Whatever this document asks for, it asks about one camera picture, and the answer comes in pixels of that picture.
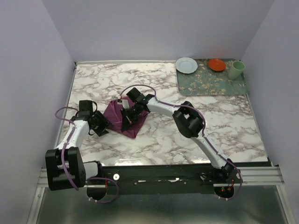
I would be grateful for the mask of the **purple cloth napkin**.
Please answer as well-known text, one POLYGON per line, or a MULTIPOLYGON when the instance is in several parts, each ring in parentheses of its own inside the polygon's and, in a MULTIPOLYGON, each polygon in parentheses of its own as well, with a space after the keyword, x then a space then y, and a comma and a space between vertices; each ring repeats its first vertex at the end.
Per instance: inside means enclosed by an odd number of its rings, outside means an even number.
POLYGON ((148 112, 143 111, 139 115, 137 122, 135 124, 131 125, 128 130, 122 132, 121 131, 121 126, 122 126, 121 109, 122 108, 123 108, 123 106, 120 105, 117 102, 117 100, 112 100, 108 104, 106 110, 104 111, 104 116, 112 124, 112 126, 110 126, 108 129, 115 131, 117 133, 123 134, 124 136, 126 136, 128 138, 135 139, 148 116, 148 112))

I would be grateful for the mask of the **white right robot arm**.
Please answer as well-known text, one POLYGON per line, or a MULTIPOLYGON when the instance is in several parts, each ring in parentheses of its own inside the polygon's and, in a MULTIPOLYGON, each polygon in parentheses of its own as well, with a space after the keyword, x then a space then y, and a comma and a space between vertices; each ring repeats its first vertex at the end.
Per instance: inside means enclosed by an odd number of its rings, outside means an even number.
POLYGON ((203 114, 195 109, 190 102, 185 101, 180 105, 163 102, 157 99, 156 94, 143 95, 136 89, 135 85, 132 85, 127 96, 134 105, 122 103, 122 132, 136 124, 142 112, 158 113, 171 117, 180 134, 194 141, 208 157, 214 168, 215 179, 221 183, 231 179, 235 165, 221 150, 213 145, 212 140, 205 134, 206 120, 203 114))

